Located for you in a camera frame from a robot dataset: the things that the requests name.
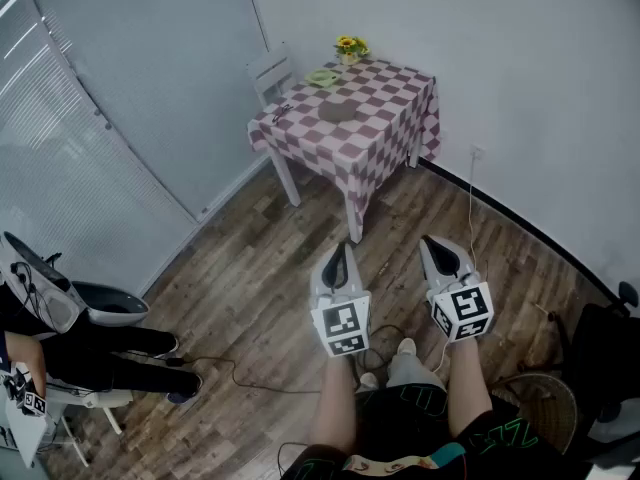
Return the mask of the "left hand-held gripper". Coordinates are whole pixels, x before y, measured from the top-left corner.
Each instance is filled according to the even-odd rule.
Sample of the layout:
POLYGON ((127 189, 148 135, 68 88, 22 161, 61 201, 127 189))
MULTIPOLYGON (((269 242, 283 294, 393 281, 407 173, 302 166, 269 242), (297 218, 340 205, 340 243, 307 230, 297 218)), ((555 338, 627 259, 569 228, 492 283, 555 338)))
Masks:
POLYGON ((316 262, 310 277, 310 314, 329 357, 369 348, 371 293, 362 280, 349 243, 339 242, 316 262))

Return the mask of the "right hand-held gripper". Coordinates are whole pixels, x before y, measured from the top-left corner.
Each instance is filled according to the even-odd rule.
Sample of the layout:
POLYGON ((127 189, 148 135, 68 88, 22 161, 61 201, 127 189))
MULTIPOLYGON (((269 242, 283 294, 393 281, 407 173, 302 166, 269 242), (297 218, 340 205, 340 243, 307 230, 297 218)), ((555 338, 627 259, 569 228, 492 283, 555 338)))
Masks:
POLYGON ((425 235, 419 254, 429 290, 431 317, 449 343, 488 332, 494 318, 489 285, 475 272, 466 250, 448 239, 425 235), (449 282, 442 287, 442 282, 449 282))

